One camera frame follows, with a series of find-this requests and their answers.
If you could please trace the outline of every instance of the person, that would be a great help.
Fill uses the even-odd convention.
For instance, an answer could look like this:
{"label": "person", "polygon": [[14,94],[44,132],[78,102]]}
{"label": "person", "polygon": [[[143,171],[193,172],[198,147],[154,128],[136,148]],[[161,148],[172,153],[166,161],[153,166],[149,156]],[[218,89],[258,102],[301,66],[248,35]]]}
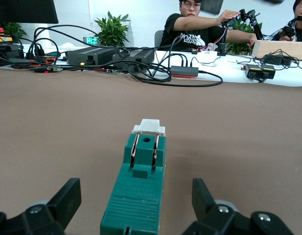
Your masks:
{"label": "person", "polygon": [[[302,0],[295,0],[293,5],[293,11],[294,11],[295,18],[298,16],[302,16]],[[283,34],[283,30],[281,29],[277,34],[273,36],[272,40],[302,42],[302,21],[297,21],[295,24],[295,36],[289,37]]]}
{"label": "person", "polygon": [[[179,0],[180,14],[172,14],[166,20],[160,46],[171,45],[174,39],[181,35],[182,40],[173,46],[173,51],[205,47],[222,36],[223,29],[219,27],[222,22],[229,21],[240,14],[225,10],[218,18],[207,18],[198,16],[200,9],[201,0]],[[256,40],[254,33],[228,30],[226,34],[226,42],[247,43],[250,48]],[[159,50],[170,50],[170,47],[159,48]]]}

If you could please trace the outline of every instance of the green plastic block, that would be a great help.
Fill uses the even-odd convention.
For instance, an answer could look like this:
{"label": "green plastic block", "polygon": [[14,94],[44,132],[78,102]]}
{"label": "green plastic block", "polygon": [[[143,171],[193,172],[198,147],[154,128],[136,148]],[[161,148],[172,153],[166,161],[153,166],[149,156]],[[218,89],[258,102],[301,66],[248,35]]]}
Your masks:
{"label": "green plastic block", "polygon": [[166,137],[140,135],[132,162],[136,134],[128,138],[124,160],[100,224],[101,235],[157,235],[165,171]]}

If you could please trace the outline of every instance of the computer monitor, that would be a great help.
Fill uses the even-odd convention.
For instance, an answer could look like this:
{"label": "computer monitor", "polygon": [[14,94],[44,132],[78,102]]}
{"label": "computer monitor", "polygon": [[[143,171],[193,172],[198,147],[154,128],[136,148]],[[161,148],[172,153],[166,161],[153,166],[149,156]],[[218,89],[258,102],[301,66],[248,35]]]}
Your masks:
{"label": "computer monitor", "polygon": [[0,22],[58,23],[53,0],[0,0]]}

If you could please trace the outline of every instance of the chair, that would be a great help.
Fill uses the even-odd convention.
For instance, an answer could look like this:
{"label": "chair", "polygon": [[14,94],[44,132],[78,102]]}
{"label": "chair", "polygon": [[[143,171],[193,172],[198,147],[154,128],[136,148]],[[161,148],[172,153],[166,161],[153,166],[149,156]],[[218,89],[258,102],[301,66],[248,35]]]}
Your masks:
{"label": "chair", "polygon": [[159,47],[162,41],[164,30],[158,30],[154,34],[154,47]]}

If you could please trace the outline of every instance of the potted plant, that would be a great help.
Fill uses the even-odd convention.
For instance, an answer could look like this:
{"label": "potted plant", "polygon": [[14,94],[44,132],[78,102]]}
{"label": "potted plant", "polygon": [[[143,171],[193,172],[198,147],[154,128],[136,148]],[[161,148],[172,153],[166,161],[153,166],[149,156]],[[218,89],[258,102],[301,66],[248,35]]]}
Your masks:
{"label": "potted plant", "polygon": [[98,42],[102,46],[118,46],[118,47],[124,47],[124,41],[128,41],[126,38],[126,33],[128,31],[127,25],[122,25],[122,22],[130,21],[127,20],[128,14],[121,17],[113,17],[110,12],[107,13],[108,18],[102,18],[100,20],[95,20],[96,23],[101,28],[101,32],[98,33]]}
{"label": "potted plant", "polygon": [[[230,25],[235,30],[240,30],[247,33],[254,33],[254,29],[246,22],[242,21],[242,19],[236,20],[234,23]],[[249,49],[246,43],[226,43],[226,53],[240,55],[240,54],[251,54],[252,50]]]}
{"label": "potted plant", "polygon": [[13,43],[18,43],[19,41],[17,38],[27,35],[18,23],[4,23],[4,32],[11,35]]}

